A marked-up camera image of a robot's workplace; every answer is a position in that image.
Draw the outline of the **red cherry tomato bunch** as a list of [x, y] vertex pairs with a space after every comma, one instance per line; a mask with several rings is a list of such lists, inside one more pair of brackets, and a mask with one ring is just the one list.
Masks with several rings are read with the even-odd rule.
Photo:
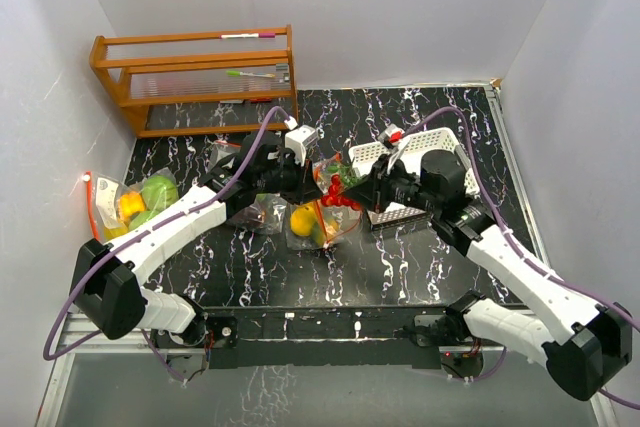
[[314, 167], [314, 179], [322, 190], [320, 203], [323, 207], [346, 207], [353, 211], [361, 211], [361, 205], [344, 196], [358, 177], [353, 169], [343, 162], [340, 154], [319, 162]]

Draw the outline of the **yellow banana bunch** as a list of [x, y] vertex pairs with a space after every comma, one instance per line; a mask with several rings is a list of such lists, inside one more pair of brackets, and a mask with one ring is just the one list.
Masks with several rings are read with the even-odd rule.
[[290, 230], [298, 237], [311, 237], [317, 226], [318, 219], [313, 202], [297, 206], [290, 216]]

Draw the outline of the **green yellow mango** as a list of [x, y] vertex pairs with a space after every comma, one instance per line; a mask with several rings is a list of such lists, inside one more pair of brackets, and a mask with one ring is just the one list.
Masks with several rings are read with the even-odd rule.
[[311, 229], [310, 239], [318, 246], [322, 247], [326, 242], [326, 234], [323, 227], [315, 223]]

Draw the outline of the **light green cabbage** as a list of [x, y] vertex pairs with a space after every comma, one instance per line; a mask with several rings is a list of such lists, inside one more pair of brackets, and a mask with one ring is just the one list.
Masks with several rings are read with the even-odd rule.
[[140, 194], [150, 211], [163, 211], [176, 203], [179, 193], [175, 183], [166, 176], [154, 175], [142, 183]]

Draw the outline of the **dark green cabbage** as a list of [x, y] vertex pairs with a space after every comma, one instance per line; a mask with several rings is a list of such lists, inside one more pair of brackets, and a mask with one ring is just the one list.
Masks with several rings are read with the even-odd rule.
[[143, 224], [153, 219], [157, 215], [156, 211], [145, 210], [138, 213], [129, 223], [129, 230], [134, 231], [141, 227]]

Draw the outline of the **yellow bell pepper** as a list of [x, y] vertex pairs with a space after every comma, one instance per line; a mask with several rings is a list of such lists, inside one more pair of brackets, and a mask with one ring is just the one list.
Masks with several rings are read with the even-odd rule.
[[129, 223], [133, 217], [145, 210], [146, 204], [139, 192], [125, 192], [118, 198], [117, 213], [124, 223]]

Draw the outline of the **clear red zip bag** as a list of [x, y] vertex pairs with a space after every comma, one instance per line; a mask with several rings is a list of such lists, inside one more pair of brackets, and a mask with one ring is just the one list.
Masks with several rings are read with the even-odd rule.
[[179, 199], [175, 177], [167, 168], [131, 185], [91, 171], [82, 180], [91, 232], [103, 243], [137, 229]]

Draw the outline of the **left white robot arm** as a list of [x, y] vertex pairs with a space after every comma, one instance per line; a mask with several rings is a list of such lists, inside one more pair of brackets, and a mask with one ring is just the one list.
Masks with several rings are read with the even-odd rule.
[[73, 279], [75, 305], [108, 339], [136, 328], [165, 331], [182, 344], [200, 343], [207, 314], [183, 294], [146, 289], [151, 275], [185, 245], [223, 225], [254, 203], [277, 194], [290, 204], [321, 197], [308, 152], [318, 138], [303, 125], [284, 137], [248, 135], [241, 149], [221, 158], [177, 202], [107, 244], [86, 242]]

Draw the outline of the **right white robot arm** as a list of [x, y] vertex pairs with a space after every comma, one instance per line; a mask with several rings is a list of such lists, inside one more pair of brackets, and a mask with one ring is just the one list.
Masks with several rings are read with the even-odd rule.
[[620, 305], [567, 283], [523, 247], [461, 147], [403, 152], [370, 143], [351, 148], [349, 157], [358, 179], [347, 198], [376, 213], [392, 204], [429, 213], [442, 242], [495, 276], [533, 313], [527, 317], [466, 294], [447, 309], [453, 341], [495, 341], [542, 365], [581, 401], [631, 362], [637, 322]]

